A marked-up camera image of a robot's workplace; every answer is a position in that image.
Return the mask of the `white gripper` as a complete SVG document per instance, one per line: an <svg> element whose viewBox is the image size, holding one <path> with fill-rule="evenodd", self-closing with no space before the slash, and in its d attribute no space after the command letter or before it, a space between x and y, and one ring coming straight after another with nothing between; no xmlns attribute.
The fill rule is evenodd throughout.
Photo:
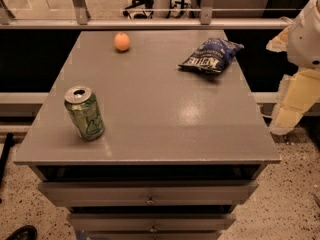
<svg viewBox="0 0 320 240"><path fill-rule="evenodd" d="M309 0L290 28L271 39L266 49L287 51L289 62L305 67L299 68L293 76L284 75L279 84L269 130L275 135L286 135L320 99L319 0Z"/></svg>

